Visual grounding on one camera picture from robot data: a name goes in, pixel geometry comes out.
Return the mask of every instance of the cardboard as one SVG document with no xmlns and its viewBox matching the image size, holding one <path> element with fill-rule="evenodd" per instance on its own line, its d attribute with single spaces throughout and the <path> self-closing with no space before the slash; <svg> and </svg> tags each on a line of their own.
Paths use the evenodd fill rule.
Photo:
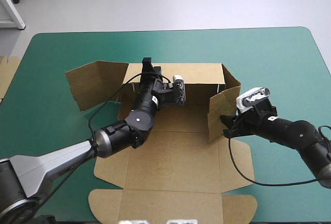
<svg viewBox="0 0 331 224">
<path fill-rule="evenodd" d="M 102 223 L 148 219 L 151 224 L 169 219 L 198 219 L 200 224 L 249 223 L 257 208 L 252 196 L 222 193 L 250 185 L 232 165 L 221 114 L 234 114 L 240 82 L 222 64 L 153 64 L 170 79 L 185 79 L 184 107 L 162 107 L 147 141 L 139 149 L 127 148 L 107 159 L 98 158 L 96 177 L 123 190 L 93 190 L 89 203 Z M 142 64 L 97 61 L 66 73 L 81 110 L 106 100 Z M 132 108 L 139 78 L 113 100 L 121 102 L 119 119 Z M 233 140 L 240 169 L 254 178 L 250 148 Z"/>
<path fill-rule="evenodd" d="M 0 56 L 0 102 L 4 99 L 8 87 L 20 64 L 18 57 Z"/>
</svg>

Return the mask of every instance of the cardboard flap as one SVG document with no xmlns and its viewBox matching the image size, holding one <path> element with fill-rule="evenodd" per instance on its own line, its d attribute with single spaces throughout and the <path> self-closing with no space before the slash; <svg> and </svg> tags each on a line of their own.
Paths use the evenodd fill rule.
<svg viewBox="0 0 331 224">
<path fill-rule="evenodd" d="M 173 75 L 181 75 L 185 84 L 225 84 L 222 64 L 219 63 L 153 63 L 162 67 L 162 75 L 172 81 Z M 124 82 L 141 73 L 142 63 L 130 63 Z M 133 82 L 140 82 L 137 77 Z"/>
<path fill-rule="evenodd" d="M 249 224 L 258 207 L 254 196 L 222 196 L 223 218 L 225 224 Z"/>
<path fill-rule="evenodd" d="M 240 176 L 234 168 L 229 153 L 228 139 L 221 136 L 218 138 L 217 142 L 219 151 L 221 192 L 251 185 L 252 183 L 242 178 L 242 176 Z M 231 139 L 231 149 L 238 168 L 244 175 L 254 180 L 254 169 L 250 146 L 245 142 Z"/>
<path fill-rule="evenodd" d="M 93 214 L 103 224 L 137 219 L 148 220 L 151 224 L 166 224 L 170 219 L 223 224 L 221 194 L 98 189 L 90 193 L 89 203 Z"/>
<path fill-rule="evenodd" d="M 240 82 L 222 65 L 225 91 L 210 98 L 208 113 L 209 141 L 220 137 L 227 127 L 221 122 L 221 115 L 235 115 L 236 98 L 240 93 Z"/>
<path fill-rule="evenodd" d="M 106 101 L 122 85 L 127 67 L 127 63 L 95 61 L 66 72 L 79 109 L 83 111 Z"/>
<path fill-rule="evenodd" d="M 11 57 L 7 61 L 6 56 L 0 56 L 0 101 L 5 97 L 19 64 L 20 59 L 18 57 Z"/>
<path fill-rule="evenodd" d="M 132 149 L 126 148 L 109 158 L 97 157 L 94 175 L 108 183 L 124 188 Z"/>
<path fill-rule="evenodd" d="M 99 222 L 117 224 L 122 193 L 122 190 L 108 189 L 94 189 L 89 193 L 89 206 Z"/>
</svg>

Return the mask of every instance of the chair wheel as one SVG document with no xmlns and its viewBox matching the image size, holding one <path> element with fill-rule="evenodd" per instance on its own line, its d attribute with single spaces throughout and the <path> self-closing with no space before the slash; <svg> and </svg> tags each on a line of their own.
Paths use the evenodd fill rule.
<svg viewBox="0 0 331 224">
<path fill-rule="evenodd" d="M 20 0 L 12 0 L 13 3 L 17 4 L 20 2 Z"/>
</svg>

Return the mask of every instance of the white device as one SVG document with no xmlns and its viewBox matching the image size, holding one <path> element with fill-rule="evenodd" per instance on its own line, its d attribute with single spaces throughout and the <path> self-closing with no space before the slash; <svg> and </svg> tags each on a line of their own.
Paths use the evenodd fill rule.
<svg viewBox="0 0 331 224">
<path fill-rule="evenodd" d="M 242 114 L 247 110 L 253 108 L 253 105 L 268 98 L 270 91 L 265 87 L 252 88 L 249 91 L 237 97 L 236 103 L 239 112 Z"/>
</svg>

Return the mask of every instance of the gray floor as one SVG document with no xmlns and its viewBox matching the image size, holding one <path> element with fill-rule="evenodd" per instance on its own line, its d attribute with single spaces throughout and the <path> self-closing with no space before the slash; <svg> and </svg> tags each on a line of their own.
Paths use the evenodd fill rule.
<svg viewBox="0 0 331 224">
<path fill-rule="evenodd" d="M 12 51 L 19 57 L 44 32 L 304 26 L 331 70 L 329 0 L 21 0 L 16 6 L 27 25 Z"/>
<path fill-rule="evenodd" d="M 0 29 L 0 56 L 10 56 L 21 31 L 14 28 Z"/>
</svg>

